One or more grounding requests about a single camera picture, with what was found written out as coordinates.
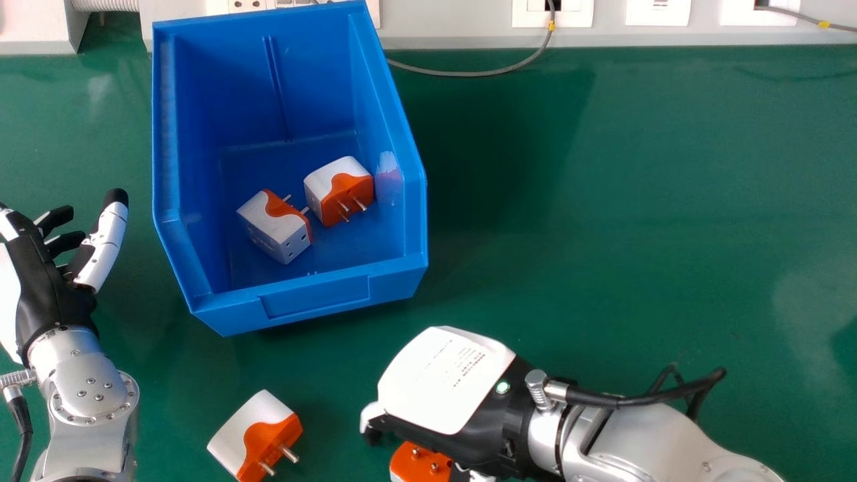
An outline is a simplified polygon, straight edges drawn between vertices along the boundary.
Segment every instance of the metal prong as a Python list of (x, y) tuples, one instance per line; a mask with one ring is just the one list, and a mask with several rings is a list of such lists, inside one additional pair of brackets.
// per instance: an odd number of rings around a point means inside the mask
[(277, 475), (277, 473), (273, 471), (271, 466), (267, 465), (265, 462), (259, 462), (259, 465), (260, 465), (260, 467), (264, 468), (265, 472), (267, 472), (268, 475), (270, 475), (271, 477), (273, 477), (274, 475)]
[(363, 203), (362, 203), (362, 202), (360, 202), (360, 200), (359, 200), (359, 199), (357, 199), (356, 197), (352, 197), (351, 199), (353, 199), (353, 200), (354, 200), (354, 202), (356, 202), (356, 203), (357, 203), (357, 206), (360, 206), (360, 209), (362, 209), (364, 213), (366, 212), (366, 207), (365, 207), (365, 206), (363, 206)]
[(297, 464), (297, 461), (301, 460), (294, 452), (289, 450), (289, 448), (285, 445), (280, 445), (279, 451), (282, 452), (283, 455), (285, 455), (285, 458), (289, 459), (293, 464)]

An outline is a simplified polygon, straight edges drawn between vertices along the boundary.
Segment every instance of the robotic arm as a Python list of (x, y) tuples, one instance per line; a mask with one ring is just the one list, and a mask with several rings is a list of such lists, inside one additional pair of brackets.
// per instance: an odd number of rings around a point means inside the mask
[[(92, 232), (45, 240), (74, 217), (70, 206), (36, 220), (0, 204), (0, 343), (26, 368), (0, 377), (21, 432), (12, 480), (21, 479), (33, 428), (21, 388), (37, 383), (51, 440), (31, 480), (134, 479), (140, 390), (105, 356), (90, 313), (116, 261), (128, 218), (128, 194), (111, 190)], [(77, 249), (68, 265), (54, 258)]]
[[(662, 390), (674, 375), (678, 387)], [(403, 438), (393, 482), (783, 482), (712, 442), (694, 422), (726, 375), (685, 383), (673, 366), (635, 397), (548, 378), (496, 340), (428, 328), (387, 367), (363, 409), (370, 444)], [(685, 399), (687, 413), (664, 402)]]

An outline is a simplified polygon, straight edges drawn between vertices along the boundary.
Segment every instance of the white and orange plug adapter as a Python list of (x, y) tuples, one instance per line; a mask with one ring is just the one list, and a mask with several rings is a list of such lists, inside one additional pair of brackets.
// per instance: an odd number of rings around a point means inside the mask
[(237, 212), (253, 244), (273, 259), (289, 264), (313, 242), (307, 208), (298, 211), (271, 190), (261, 190)]
[(297, 463), (291, 446), (301, 434), (297, 415), (262, 390), (214, 434), (208, 451), (240, 482), (259, 482), (276, 474), (273, 467), (280, 458)]
[(366, 211), (375, 201), (372, 175), (351, 156), (322, 166), (303, 180), (307, 204), (321, 224), (330, 227), (358, 211)]

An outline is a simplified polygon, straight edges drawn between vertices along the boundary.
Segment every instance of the blue plastic bin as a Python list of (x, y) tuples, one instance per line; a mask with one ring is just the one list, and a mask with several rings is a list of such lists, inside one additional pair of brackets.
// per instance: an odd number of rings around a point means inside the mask
[[(154, 24), (153, 215), (190, 311), (223, 336), (408, 298), (428, 265), (426, 180), (363, 2)], [(375, 204), (281, 265), (236, 209), (353, 155)]]

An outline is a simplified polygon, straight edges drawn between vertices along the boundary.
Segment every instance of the green table surface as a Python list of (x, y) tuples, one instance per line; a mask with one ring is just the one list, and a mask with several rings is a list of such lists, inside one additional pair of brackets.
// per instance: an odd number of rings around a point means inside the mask
[[(130, 193), (93, 316), (141, 385), (139, 480), (229, 480), (206, 444), (260, 389), (305, 428), (301, 462), (274, 479), (386, 480), (394, 444), (365, 446), (358, 415), (398, 349), (439, 324), (612, 392), (670, 362), (687, 377), (724, 365), (700, 421), (715, 441), (791, 481), (857, 476), (857, 46), (571, 49), (490, 79), (394, 72), (429, 179), (417, 295), (225, 339), (188, 313), (153, 229), (135, 23), (92, 22), (77, 57), (0, 60), (0, 198), (31, 215), (71, 203), (87, 229), (106, 190)], [(525, 53), (394, 55), (473, 69)], [(27, 392), (32, 465), (48, 432)], [(6, 474), (5, 411), (0, 427)]]

